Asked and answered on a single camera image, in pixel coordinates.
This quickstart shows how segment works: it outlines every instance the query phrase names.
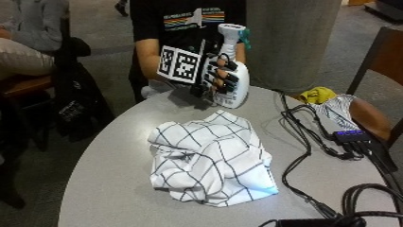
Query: colorful graphic on shirt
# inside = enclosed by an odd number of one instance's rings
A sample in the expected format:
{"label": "colorful graphic on shirt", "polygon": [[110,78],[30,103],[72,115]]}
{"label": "colorful graphic on shirt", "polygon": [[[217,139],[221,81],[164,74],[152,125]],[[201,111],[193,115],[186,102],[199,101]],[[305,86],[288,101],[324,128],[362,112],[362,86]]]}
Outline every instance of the colorful graphic on shirt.
{"label": "colorful graphic on shirt", "polygon": [[203,28],[203,24],[224,22],[225,12],[220,8],[199,8],[193,12],[164,16],[166,31]]}

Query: person's arm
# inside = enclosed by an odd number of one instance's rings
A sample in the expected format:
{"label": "person's arm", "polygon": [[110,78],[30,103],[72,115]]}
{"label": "person's arm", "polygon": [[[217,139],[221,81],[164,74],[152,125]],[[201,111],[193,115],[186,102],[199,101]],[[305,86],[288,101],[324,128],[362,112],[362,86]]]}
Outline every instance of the person's arm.
{"label": "person's arm", "polygon": [[167,78],[160,76],[156,72],[160,64],[159,40],[147,39],[138,41],[135,44],[140,68],[144,76],[147,77],[147,79],[166,80]]}
{"label": "person's arm", "polygon": [[382,112],[358,97],[353,99],[349,110],[357,123],[388,141],[392,137],[392,122]]}
{"label": "person's arm", "polygon": [[14,31],[13,40],[39,51],[56,51],[62,47],[60,21],[67,13],[64,0],[43,1],[42,15],[45,29],[38,31]]}

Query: chair backrest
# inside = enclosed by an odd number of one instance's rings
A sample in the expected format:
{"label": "chair backrest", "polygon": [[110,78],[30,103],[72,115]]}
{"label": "chair backrest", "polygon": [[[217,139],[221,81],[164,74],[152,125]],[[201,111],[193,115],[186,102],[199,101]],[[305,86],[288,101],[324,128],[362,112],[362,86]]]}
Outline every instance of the chair backrest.
{"label": "chair backrest", "polygon": [[17,75],[0,81],[0,97],[25,96],[52,87],[51,75],[43,77]]}
{"label": "chair backrest", "polygon": [[[373,70],[403,86],[403,30],[384,26],[369,49],[362,66],[348,89],[354,95],[368,70]],[[403,133],[403,117],[392,129],[392,146]]]}

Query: yellow object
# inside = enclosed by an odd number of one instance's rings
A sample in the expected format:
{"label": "yellow object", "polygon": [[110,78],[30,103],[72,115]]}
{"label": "yellow object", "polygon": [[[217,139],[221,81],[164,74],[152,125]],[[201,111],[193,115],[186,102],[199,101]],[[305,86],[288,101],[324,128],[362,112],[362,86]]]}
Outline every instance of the yellow object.
{"label": "yellow object", "polygon": [[336,96],[337,94],[329,88],[316,87],[312,90],[304,92],[300,95],[299,100],[305,103],[322,104],[325,101],[328,101],[330,98]]}

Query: crumpled cloth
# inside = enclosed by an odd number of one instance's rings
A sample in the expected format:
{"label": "crumpled cloth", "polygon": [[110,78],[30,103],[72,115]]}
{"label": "crumpled cloth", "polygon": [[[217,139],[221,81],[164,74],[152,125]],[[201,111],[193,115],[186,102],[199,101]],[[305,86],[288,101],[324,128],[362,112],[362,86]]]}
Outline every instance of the crumpled cloth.
{"label": "crumpled cloth", "polygon": [[167,122],[150,142],[154,187],[168,188],[176,200],[223,207],[279,193],[273,157],[245,118],[217,111],[204,120]]}
{"label": "crumpled cloth", "polygon": [[356,96],[340,94],[330,98],[321,105],[309,104],[319,113],[328,116],[344,130],[353,131],[361,129],[353,121],[350,114],[350,105]]}
{"label": "crumpled cloth", "polygon": [[305,91],[300,97],[299,100],[305,103],[315,103],[315,104],[322,104],[325,101],[328,101],[330,98],[336,97],[337,94],[332,89],[326,87],[316,87],[309,91]]}

